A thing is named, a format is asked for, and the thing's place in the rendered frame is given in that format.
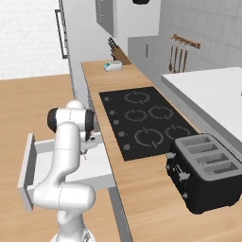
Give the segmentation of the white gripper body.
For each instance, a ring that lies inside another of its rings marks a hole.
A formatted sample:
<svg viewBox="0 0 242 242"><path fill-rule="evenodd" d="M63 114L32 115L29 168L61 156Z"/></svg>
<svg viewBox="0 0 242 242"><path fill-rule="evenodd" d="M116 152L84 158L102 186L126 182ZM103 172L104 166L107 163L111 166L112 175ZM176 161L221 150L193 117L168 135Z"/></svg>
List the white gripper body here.
<svg viewBox="0 0 242 242"><path fill-rule="evenodd" d="M89 149L95 148L97 146L96 141L89 141L80 144L80 152L86 153Z"/></svg>

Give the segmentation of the white open drawer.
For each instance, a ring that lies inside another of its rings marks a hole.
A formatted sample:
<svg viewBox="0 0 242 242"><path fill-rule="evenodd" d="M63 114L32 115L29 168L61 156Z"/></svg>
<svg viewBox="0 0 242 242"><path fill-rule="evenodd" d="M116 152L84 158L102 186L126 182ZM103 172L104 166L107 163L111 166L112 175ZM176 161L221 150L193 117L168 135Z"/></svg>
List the white open drawer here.
<svg viewBox="0 0 242 242"><path fill-rule="evenodd" d="M109 159L101 133L95 133L97 146L89 149L85 156L80 157L77 171L68 175L68 182L83 182L91 185L95 191L114 187ZM17 189L22 203L28 212L33 210L33 192L35 187L47 176L52 165L54 141L35 141L33 133L27 136L26 149Z"/></svg>

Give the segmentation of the black hob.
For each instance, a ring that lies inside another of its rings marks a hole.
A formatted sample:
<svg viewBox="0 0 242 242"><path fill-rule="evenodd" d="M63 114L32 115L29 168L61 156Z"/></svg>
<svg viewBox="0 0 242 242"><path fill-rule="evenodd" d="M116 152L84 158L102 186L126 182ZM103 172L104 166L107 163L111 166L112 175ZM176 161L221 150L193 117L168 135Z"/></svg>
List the black hob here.
<svg viewBox="0 0 242 242"><path fill-rule="evenodd" d="M173 140L197 134L154 87L99 96L125 162L166 154Z"/></svg>

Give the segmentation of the grey base cupboard front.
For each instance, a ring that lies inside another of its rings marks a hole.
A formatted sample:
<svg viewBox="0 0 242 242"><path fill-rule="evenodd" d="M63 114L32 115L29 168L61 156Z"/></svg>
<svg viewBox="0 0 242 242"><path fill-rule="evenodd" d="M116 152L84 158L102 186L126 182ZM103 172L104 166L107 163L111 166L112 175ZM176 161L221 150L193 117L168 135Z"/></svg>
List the grey base cupboard front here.
<svg viewBox="0 0 242 242"><path fill-rule="evenodd" d="M123 210L123 206L116 187L109 188L112 209L116 221L120 242L133 242L130 234L130 228Z"/></svg>

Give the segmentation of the wooden knife block with knives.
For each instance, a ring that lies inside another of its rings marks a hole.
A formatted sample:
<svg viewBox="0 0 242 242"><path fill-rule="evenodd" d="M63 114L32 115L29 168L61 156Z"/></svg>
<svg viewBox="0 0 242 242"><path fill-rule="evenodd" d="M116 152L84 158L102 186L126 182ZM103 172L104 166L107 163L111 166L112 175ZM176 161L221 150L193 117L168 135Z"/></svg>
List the wooden knife block with knives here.
<svg viewBox="0 0 242 242"><path fill-rule="evenodd" d="M130 60L123 50L114 42L113 38L108 39L108 45L112 51L112 57L115 61L121 61L124 65L129 65Z"/></svg>

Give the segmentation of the white tall fridge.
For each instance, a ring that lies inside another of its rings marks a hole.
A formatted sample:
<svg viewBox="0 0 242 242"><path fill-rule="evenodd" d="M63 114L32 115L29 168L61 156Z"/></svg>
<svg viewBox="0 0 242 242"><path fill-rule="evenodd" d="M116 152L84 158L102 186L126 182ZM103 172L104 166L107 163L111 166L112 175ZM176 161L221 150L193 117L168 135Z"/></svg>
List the white tall fridge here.
<svg viewBox="0 0 242 242"><path fill-rule="evenodd" d="M81 63L91 57L88 45L95 33L95 0L58 0L74 99L88 105Z"/></svg>

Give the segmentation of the wooden hanging utensil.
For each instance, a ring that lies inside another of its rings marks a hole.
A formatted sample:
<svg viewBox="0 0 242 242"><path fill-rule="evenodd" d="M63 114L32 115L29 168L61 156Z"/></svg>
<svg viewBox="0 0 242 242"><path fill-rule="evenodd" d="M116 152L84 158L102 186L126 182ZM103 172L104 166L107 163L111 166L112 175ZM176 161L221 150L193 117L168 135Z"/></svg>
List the wooden hanging utensil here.
<svg viewBox="0 0 242 242"><path fill-rule="evenodd" d="M173 57L173 43L171 44L171 50L170 50L170 60L169 60L169 65L168 65L168 70L171 72L172 71L172 57Z"/></svg>
<svg viewBox="0 0 242 242"><path fill-rule="evenodd" d="M178 73L181 71L181 67L182 67L182 53L183 53L183 47L181 47L181 50L180 50Z"/></svg>
<svg viewBox="0 0 242 242"><path fill-rule="evenodd" d="M179 49L178 45L176 44L173 73L177 73L177 71L176 71L176 63L177 63L178 49Z"/></svg>
<svg viewBox="0 0 242 242"><path fill-rule="evenodd" d="M186 63L187 63L187 57L188 57L188 47L185 49L185 52L184 52L183 68L182 68L183 72L185 72L185 67L186 67Z"/></svg>

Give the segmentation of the black four-slot toaster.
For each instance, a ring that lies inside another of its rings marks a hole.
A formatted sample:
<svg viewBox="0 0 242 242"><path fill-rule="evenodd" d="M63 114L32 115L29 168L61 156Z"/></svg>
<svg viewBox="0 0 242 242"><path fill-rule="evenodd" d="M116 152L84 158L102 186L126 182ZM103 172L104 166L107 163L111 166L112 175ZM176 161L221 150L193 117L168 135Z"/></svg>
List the black four-slot toaster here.
<svg viewBox="0 0 242 242"><path fill-rule="evenodd" d="M177 138L166 154L166 172L193 214L237 203L242 163L213 135Z"/></svg>

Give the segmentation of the grey wall cupboard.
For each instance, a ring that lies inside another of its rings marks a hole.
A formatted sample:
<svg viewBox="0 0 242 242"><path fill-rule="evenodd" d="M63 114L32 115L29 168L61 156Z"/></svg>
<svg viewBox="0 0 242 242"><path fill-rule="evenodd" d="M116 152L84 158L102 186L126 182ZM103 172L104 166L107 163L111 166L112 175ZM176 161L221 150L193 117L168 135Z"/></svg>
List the grey wall cupboard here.
<svg viewBox="0 0 242 242"><path fill-rule="evenodd" d="M116 0L95 0L96 21L114 38L117 37Z"/></svg>

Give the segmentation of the wooden utensil rail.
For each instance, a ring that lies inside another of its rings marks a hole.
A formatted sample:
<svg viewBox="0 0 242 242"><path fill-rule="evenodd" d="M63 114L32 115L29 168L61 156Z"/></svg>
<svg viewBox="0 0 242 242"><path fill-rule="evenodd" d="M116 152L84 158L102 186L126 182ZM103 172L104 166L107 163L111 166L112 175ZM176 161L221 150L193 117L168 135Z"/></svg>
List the wooden utensil rail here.
<svg viewBox="0 0 242 242"><path fill-rule="evenodd" d="M196 49L200 49L200 47L201 47L201 44L200 43L187 40L187 39L185 39L185 38L183 38L183 37L181 37L181 36L179 36L177 34L173 34L173 36L171 37L171 39L174 39L176 41L180 41L182 43L191 45L191 46L195 47Z"/></svg>

